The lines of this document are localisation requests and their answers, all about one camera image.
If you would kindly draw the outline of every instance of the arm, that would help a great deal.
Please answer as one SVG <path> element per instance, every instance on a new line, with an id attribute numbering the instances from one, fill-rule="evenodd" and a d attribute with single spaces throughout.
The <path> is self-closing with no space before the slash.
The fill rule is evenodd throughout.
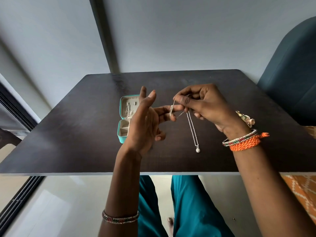
<path id="1" fill-rule="evenodd" d="M 164 140 L 166 134 L 160 131 L 159 124 L 170 120 L 170 106 L 152 108 L 156 99 L 155 91 L 146 97 L 146 88 L 140 92 L 140 105 L 130 123 L 128 137 L 118 151 L 113 170 L 105 213 L 116 218 L 137 214 L 139 196 L 139 172 L 142 156 L 151 148 L 154 140 Z M 175 105 L 173 111 L 183 110 Z M 174 114 L 171 120 L 176 121 Z M 102 221 L 99 237 L 136 237 L 137 221 L 126 224 L 113 224 Z"/>
<path id="2" fill-rule="evenodd" d="M 215 85 L 187 87 L 174 99 L 186 110 L 192 108 L 197 118 L 213 122 L 229 140 L 250 133 L 249 127 L 228 106 Z M 233 154 L 264 237 L 316 236 L 315 224 L 260 146 Z"/>

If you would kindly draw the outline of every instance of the hand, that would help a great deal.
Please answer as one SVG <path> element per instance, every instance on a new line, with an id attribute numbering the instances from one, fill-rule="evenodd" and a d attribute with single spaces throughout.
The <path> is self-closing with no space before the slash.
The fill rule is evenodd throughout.
<path id="1" fill-rule="evenodd" d="M 250 132 L 249 127 L 229 107 L 214 84 L 188 86 L 179 91 L 173 99 L 183 105 L 185 111 L 188 111 L 189 108 L 193 109 L 197 118 L 206 118 L 213 122 L 219 131 L 224 132 L 229 139 L 235 136 L 235 138 L 241 137 Z"/>
<path id="2" fill-rule="evenodd" d="M 159 124 L 165 121 L 176 121 L 174 114 L 169 117 L 170 105 L 152 108 L 156 100 L 156 91 L 146 97 L 146 87 L 142 87 L 139 96 L 139 107 L 130 120 L 128 136 L 123 144 L 144 155 L 151 148 L 154 140 L 161 141 L 166 138 L 166 133 L 159 129 Z M 172 112 L 184 110 L 182 105 L 174 105 Z"/>

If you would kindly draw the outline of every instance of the forearm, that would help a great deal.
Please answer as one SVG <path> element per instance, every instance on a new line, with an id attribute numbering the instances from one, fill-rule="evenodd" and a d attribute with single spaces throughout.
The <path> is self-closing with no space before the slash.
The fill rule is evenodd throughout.
<path id="1" fill-rule="evenodd" d="M 139 153 L 120 148 L 113 171 L 105 212 L 111 217 L 130 217 L 137 214 L 139 194 Z M 127 224 L 101 224 L 99 236 L 137 236 L 137 221 Z"/>
<path id="2" fill-rule="evenodd" d="M 261 146 L 233 154 L 264 237 L 316 235 L 315 224 L 273 169 Z"/>

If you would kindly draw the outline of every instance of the silver necklace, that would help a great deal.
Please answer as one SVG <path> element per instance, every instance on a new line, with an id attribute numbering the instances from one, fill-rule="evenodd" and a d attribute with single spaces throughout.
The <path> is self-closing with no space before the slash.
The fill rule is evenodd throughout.
<path id="1" fill-rule="evenodd" d="M 173 102 L 173 105 L 170 107 L 170 112 L 169 112 L 169 118 L 171 119 L 171 113 L 172 113 L 172 110 L 173 110 L 173 106 L 174 106 L 174 102 Z M 193 137 L 193 141 L 194 141 L 194 145 L 196 147 L 196 152 L 197 153 L 200 153 L 200 148 L 198 146 L 198 138 L 197 138 L 197 135 L 195 133 L 195 129 L 194 129 L 194 125 L 193 125 L 193 122 L 192 122 L 192 119 L 191 119 L 191 115 L 190 115 L 190 109 L 189 111 L 186 113 L 186 116 L 188 117 L 188 121 L 189 121 L 189 125 L 190 125 L 190 129 L 191 129 L 191 133 L 192 133 L 192 137 Z"/>

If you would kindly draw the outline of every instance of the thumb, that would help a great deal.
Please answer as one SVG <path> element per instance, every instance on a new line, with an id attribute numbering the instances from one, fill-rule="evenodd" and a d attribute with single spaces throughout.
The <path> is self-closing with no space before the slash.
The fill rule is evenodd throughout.
<path id="1" fill-rule="evenodd" d="M 202 103 L 200 100 L 191 99 L 188 96 L 182 96 L 182 95 L 177 95 L 175 100 L 179 104 L 185 107 L 191 108 L 197 112 L 201 112 L 202 110 Z"/>
<path id="2" fill-rule="evenodd" d="M 154 101 L 156 100 L 156 91 L 153 90 L 146 98 L 144 98 L 140 104 L 139 107 L 136 110 L 136 113 L 134 114 L 134 116 L 146 116 L 149 107 L 152 106 L 152 104 L 154 103 Z"/>

